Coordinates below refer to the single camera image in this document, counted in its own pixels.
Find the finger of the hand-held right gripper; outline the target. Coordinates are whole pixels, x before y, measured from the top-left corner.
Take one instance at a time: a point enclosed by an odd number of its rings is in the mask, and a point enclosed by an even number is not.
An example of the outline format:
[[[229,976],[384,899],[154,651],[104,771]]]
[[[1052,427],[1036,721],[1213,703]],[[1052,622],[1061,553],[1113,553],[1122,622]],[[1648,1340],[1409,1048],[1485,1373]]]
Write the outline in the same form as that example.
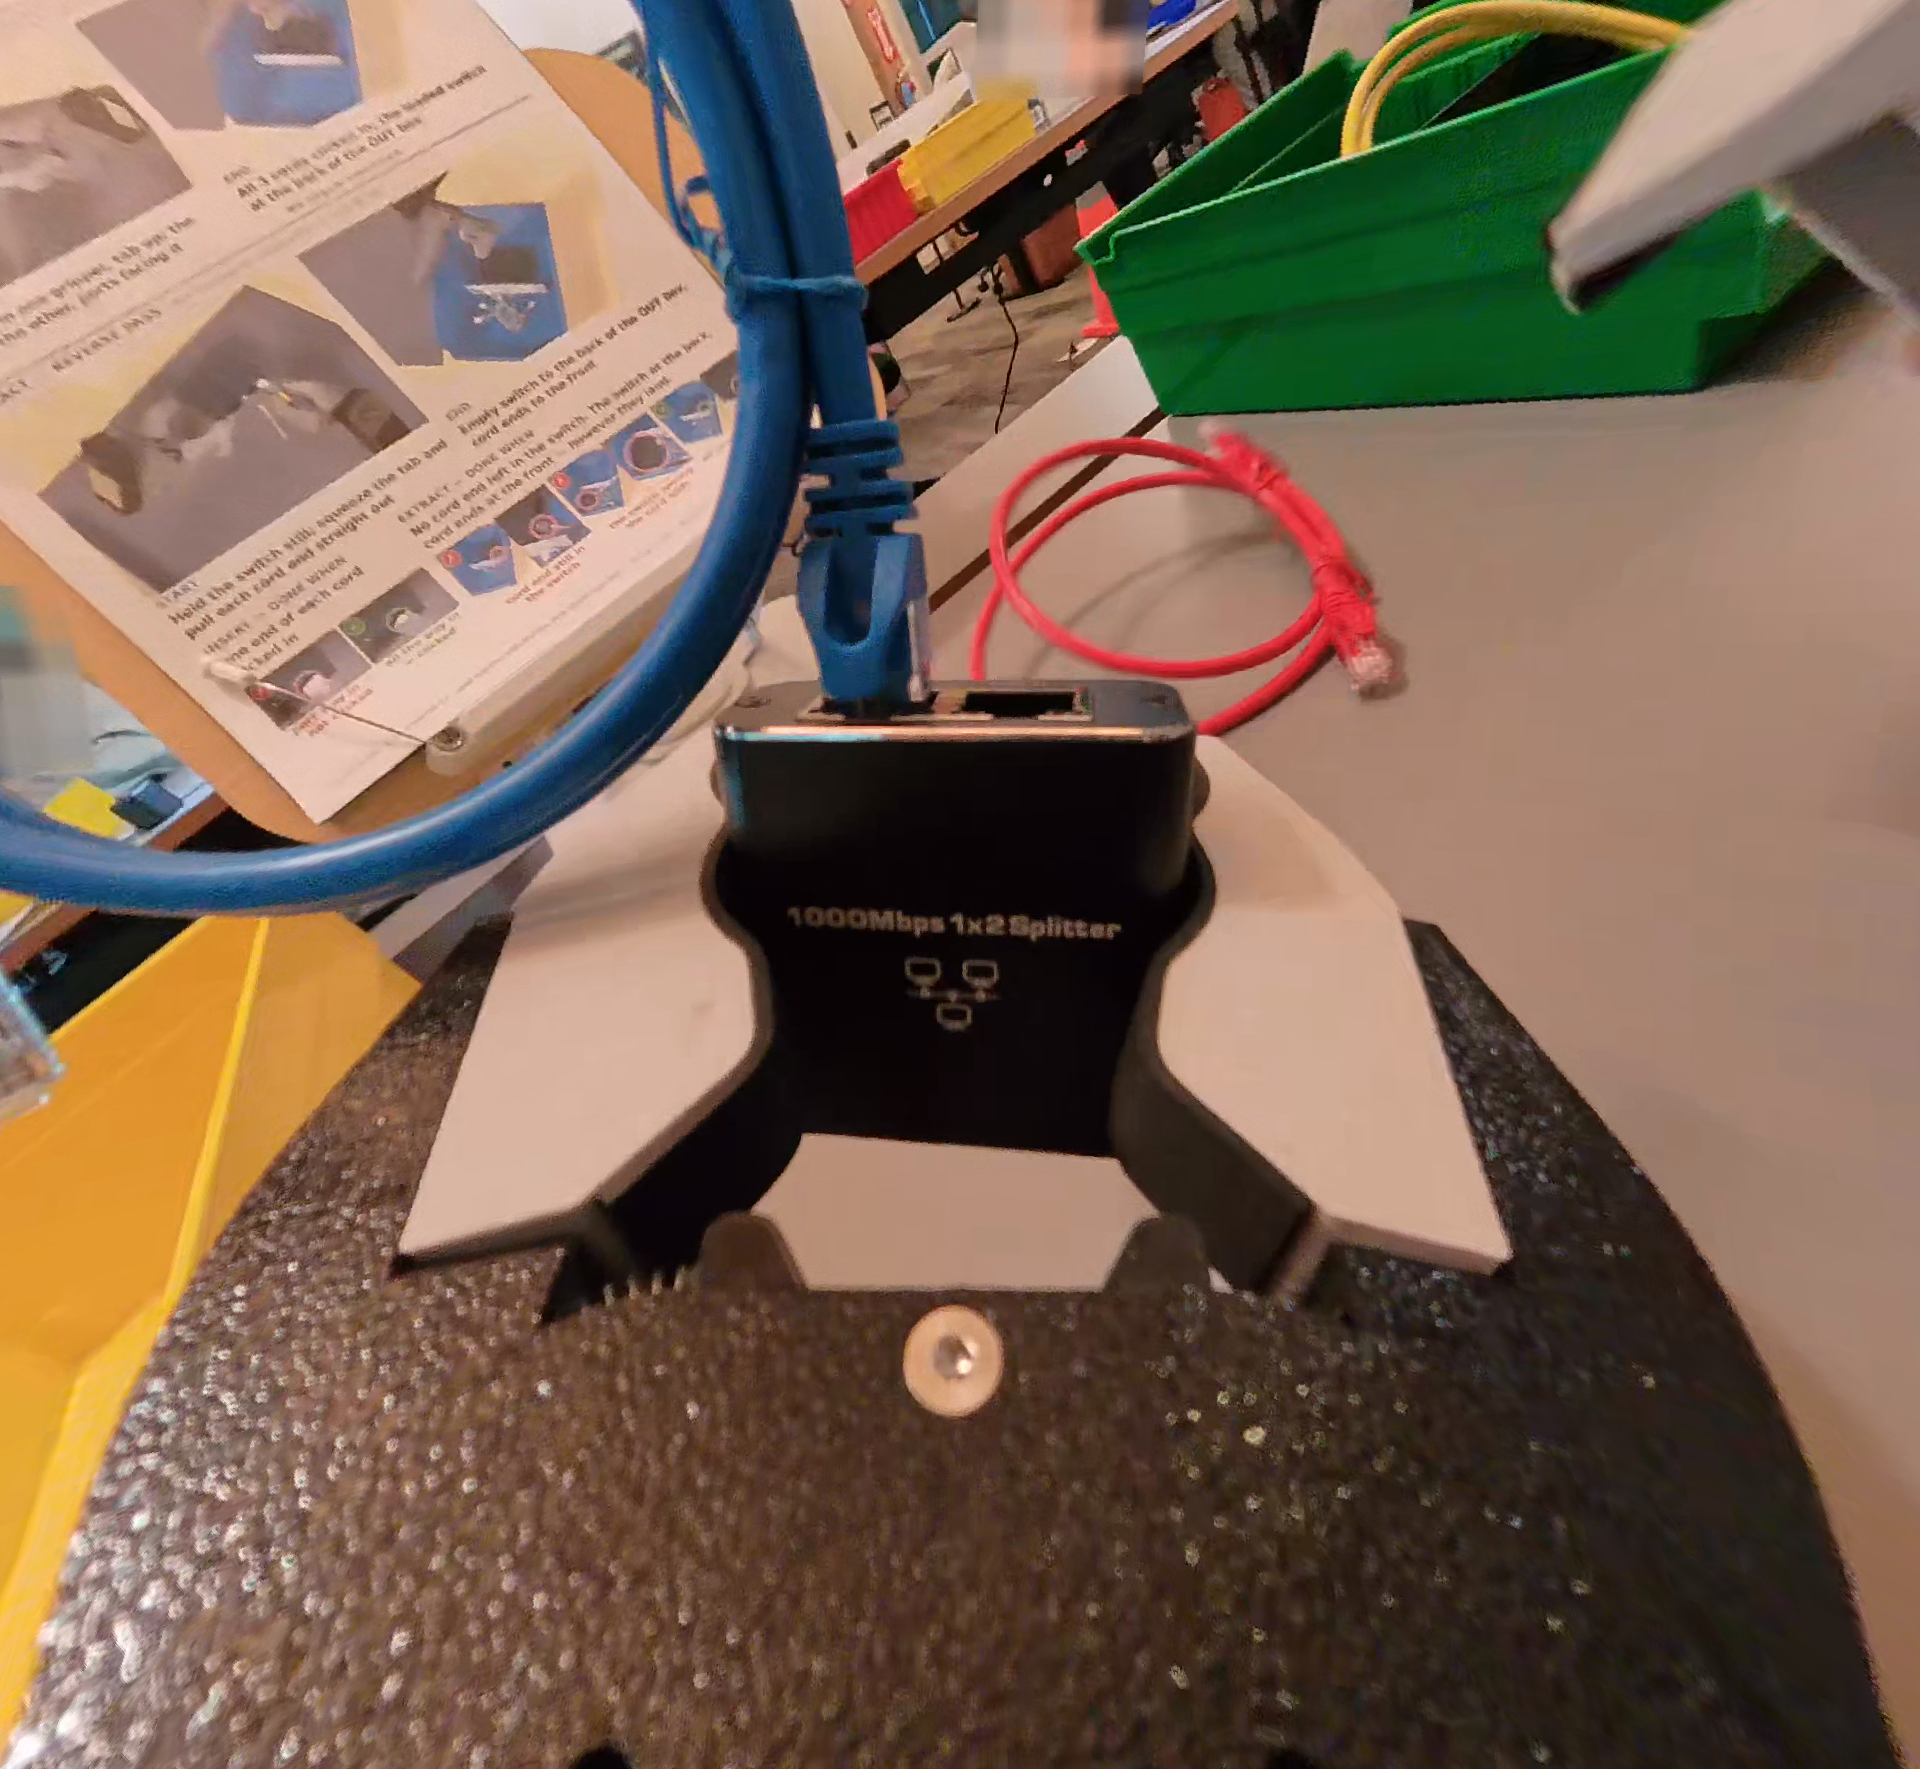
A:
[[[1903,324],[1916,370],[1917,0],[1726,0],[1694,25],[1547,224],[1573,314],[1742,198],[1790,224]]]

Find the yellow parts tray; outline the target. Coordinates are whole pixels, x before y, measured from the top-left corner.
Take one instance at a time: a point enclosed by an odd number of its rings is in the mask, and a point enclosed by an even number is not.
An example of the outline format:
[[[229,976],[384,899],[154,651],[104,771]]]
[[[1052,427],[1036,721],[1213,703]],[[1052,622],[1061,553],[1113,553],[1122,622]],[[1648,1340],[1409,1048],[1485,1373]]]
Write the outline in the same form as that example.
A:
[[[1023,98],[970,101],[898,157],[898,175],[917,214],[959,198],[1038,134],[1036,108]]]

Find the black ethernet splitter box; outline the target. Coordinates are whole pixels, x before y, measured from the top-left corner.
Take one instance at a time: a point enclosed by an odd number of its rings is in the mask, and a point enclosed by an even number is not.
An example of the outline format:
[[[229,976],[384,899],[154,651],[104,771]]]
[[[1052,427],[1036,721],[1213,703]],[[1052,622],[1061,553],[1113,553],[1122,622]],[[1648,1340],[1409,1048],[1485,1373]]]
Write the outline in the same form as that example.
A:
[[[1199,736],[1161,682],[809,685],[714,735],[711,889],[766,1045],[738,1112],[806,1135],[1110,1158],[1146,971],[1199,892]]]

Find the wood-edged office table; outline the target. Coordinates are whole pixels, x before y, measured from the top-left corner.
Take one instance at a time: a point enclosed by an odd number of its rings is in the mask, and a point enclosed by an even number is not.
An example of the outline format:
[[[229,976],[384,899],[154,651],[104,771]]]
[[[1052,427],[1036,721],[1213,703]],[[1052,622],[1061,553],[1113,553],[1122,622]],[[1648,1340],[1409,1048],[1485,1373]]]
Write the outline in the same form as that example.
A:
[[[1213,68],[1213,39],[1238,26],[1244,0],[1219,0],[1146,48],[1142,81],[1124,95],[1078,104],[986,167],[908,231],[858,263],[868,341],[888,341],[1020,250],[1029,235],[1110,172],[1115,201],[1151,187],[1155,161],[1199,123],[1193,94]]]

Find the green plastic bin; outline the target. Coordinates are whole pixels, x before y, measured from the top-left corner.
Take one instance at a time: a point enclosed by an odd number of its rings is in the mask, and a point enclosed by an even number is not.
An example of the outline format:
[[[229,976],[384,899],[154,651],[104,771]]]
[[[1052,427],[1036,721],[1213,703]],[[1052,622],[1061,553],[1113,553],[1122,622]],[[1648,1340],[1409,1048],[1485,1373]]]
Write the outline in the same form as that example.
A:
[[[1545,231],[1658,58],[1593,37],[1457,50],[1340,157],[1361,63],[1296,80],[1081,243],[1164,411],[1692,391],[1828,256],[1742,198],[1606,311],[1569,313]]]

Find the yellow plastic bin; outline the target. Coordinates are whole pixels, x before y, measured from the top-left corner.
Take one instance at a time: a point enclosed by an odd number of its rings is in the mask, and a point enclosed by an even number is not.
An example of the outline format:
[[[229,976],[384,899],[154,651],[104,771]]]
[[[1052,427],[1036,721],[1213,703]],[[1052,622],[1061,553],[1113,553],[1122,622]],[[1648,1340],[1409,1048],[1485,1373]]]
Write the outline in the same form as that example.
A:
[[[248,1191],[414,1000],[348,917],[188,927],[55,1034],[3,1136],[3,1716],[159,1329]]]

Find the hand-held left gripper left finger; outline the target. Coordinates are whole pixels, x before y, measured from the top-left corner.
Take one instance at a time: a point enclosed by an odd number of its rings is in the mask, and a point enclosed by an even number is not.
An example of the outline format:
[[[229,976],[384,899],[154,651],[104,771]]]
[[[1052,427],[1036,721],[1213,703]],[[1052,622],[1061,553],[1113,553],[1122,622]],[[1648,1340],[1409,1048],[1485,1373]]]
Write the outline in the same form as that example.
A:
[[[616,1198],[747,1075],[755,947],[711,903],[714,758],[669,756],[552,837],[519,896],[396,1262],[565,1245],[634,1272]]]

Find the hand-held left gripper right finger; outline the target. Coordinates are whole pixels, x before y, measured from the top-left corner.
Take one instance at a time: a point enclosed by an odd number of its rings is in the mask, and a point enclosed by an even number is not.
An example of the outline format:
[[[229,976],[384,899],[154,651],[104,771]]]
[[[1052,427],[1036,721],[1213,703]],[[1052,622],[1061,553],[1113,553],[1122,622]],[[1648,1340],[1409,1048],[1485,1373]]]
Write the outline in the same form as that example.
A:
[[[1199,739],[1193,903],[1116,1066],[1116,1159],[1210,1275],[1299,1296],[1337,1248],[1490,1275],[1512,1255],[1404,917],[1224,740]]]

